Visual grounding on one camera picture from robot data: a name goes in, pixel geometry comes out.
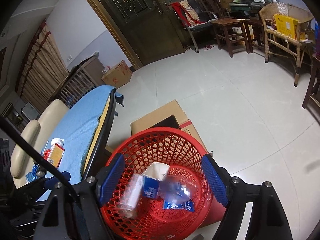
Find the clear plastic bottle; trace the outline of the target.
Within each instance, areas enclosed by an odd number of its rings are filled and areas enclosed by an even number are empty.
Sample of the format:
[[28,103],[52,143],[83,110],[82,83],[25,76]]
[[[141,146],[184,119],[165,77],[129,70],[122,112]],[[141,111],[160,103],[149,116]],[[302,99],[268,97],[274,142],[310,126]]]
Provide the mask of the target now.
[[124,193],[120,197],[118,208],[124,218],[134,219],[137,215],[137,206],[144,184],[144,177],[140,174],[134,174],[125,186]]

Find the white tissue pack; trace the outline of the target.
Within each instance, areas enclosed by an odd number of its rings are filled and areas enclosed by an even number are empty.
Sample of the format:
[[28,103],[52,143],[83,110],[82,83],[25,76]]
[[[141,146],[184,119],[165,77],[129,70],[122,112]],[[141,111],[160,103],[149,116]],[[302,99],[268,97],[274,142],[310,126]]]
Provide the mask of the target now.
[[144,177],[143,196],[156,199],[161,181],[163,181],[169,171],[170,166],[165,163],[153,162],[142,173]]

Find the orange medicine box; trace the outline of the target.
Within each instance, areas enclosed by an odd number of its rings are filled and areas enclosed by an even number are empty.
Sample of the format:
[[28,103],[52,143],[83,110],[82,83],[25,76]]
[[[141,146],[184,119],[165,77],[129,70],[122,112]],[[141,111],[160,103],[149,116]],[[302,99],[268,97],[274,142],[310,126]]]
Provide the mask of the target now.
[[58,144],[54,144],[50,148],[50,154],[48,155],[47,161],[51,163],[54,167],[58,168],[63,158],[64,152],[64,148],[62,148]]

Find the blue plastic bag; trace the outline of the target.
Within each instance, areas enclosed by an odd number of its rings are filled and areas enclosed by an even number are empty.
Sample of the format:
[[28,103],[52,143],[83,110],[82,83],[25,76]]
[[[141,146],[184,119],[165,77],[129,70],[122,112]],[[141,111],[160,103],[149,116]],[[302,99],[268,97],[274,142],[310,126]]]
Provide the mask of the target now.
[[37,179],[43,178],[46,175],[46,172],[47,171],[39,164],[34,165],[32,170],[25,176],[26,181],[30,183]]

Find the blue snack wrapper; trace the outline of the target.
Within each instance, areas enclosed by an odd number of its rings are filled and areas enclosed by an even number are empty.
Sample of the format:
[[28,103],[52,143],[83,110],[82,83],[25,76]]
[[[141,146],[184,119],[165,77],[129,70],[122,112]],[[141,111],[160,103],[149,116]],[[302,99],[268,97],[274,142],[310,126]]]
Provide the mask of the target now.
[[182,176],[167,175],[160,182],[158,196],[163,199],[163,210],[195,211],[193,197],[197,192],[197,185]]

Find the white paper ball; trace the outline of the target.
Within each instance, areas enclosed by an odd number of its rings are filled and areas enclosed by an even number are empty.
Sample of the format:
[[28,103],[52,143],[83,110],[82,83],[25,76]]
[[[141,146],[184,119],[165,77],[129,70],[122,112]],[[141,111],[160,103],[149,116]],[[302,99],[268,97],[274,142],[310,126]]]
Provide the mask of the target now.
[[50,144],[53,146],[53,145],[58,145],[60,147],[63,147],[64,146],[64,140],[61,139],[61,138],[53,138],[50,142]]

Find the round black-rimmed table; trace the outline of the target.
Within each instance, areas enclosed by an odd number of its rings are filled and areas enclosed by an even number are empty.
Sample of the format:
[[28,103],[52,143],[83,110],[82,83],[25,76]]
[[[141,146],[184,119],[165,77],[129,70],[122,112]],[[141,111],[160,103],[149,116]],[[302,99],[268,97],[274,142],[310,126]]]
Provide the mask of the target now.
[[87,157],[85,159],[82,179],[92,177],[104,167],[109,159],[107,153],[107,141],[110,136],[114,116],[116,112],[116,93],[111,90],[104,111],[99,119],[99,124],[95,130],[92,143],[89,147]]

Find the red plastic mesh basket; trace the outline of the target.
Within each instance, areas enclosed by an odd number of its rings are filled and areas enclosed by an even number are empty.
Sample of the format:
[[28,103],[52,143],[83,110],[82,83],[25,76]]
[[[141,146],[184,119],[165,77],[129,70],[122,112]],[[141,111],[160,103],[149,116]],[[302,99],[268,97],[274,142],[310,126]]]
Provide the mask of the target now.
[[141,131],[114,151],[124,170],[102,215],[117,239],[185,239],[205,220],[213,194],[205,148],[175,128]]

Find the cream leather sofa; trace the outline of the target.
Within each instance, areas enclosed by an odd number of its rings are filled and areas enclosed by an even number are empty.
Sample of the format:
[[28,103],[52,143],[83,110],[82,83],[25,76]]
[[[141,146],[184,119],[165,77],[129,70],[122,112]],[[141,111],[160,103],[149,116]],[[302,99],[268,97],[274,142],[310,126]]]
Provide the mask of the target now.
[[[38,153],[41,153],[53,130],[68,111],[69,108],[61,100],[54,100],[39,119],[31,120],[27,124],[21,137]],[[33,159],[16,145],[11,156],[10,173],[17,188],[27,183],[26,175],[32,171],[33,165]]]

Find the flattened cardboard box on floor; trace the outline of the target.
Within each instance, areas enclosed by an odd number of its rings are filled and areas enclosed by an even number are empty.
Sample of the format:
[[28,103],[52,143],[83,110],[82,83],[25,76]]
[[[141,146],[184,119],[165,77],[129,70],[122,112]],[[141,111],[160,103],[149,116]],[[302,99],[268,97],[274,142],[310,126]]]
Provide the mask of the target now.
[[[131,135],[154,127],[171,127],[184,131],[195,138],[203,146],[207,153],[209,152],[195,126],[176,100],[172,100],[162,107],[159,107],[158,109],[132,122]],[[200,227],[202,228],[204,226],[221,221],[225,210],[226,209],[223,207],[223,205],[219,204],[214,198],[210,207],[210,211]]]

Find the wooden baby crib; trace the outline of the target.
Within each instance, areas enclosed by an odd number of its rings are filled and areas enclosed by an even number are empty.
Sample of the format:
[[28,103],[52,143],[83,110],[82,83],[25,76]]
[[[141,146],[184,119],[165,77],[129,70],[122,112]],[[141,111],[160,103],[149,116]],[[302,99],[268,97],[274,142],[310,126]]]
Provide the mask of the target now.
[[68,76],[58,85],[48,99],[51,103],[55,99],[61,100],[68,108],[74,106],[84,95],[98,86],[102,81],[104,66],[97,56],[85,59],[73,67]]

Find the dark wooden stool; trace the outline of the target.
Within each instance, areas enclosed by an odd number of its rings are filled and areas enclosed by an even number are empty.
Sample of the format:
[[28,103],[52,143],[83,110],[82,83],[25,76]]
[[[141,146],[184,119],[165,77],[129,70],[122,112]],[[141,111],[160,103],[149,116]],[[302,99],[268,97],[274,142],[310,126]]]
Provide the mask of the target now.
[[312,67],[311,76],[308,88],[306,90],[305,98],[302,103],[302,108],[306,109],[309,101],[314,102],[319,107],[319,98],[317,93],[319,92],[319,56],[314,53],[312,55]]

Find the small dark wooden table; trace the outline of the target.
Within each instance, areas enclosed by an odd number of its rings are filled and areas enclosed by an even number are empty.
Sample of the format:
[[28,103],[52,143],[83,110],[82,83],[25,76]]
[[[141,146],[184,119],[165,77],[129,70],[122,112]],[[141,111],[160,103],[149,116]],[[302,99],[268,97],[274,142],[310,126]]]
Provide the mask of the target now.
[[222,49],[221,41],[224,41],[227,46],[229,56],[233,58],[233,44],[244,42],[246,52],[248,54],[251,53],[245,31],[244,20],[222,18],[213,21],[212,25],[219,50]]

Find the dark wooden double door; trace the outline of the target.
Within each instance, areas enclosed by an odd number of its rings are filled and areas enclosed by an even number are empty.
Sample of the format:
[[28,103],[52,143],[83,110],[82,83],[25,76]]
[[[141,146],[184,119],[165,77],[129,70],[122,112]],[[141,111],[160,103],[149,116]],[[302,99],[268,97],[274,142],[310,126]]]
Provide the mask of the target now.
[[86,0],[135,69],[184,53],[189,38],[171,2]]

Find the yellow box on wicker chair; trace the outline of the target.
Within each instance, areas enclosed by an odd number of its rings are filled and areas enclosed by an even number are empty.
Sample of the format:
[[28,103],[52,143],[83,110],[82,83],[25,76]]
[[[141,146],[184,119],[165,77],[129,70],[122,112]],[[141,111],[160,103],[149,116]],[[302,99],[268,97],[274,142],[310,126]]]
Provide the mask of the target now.
[[274,14],[277,31],[285,36],[297,39],[298,20],[289,16]]

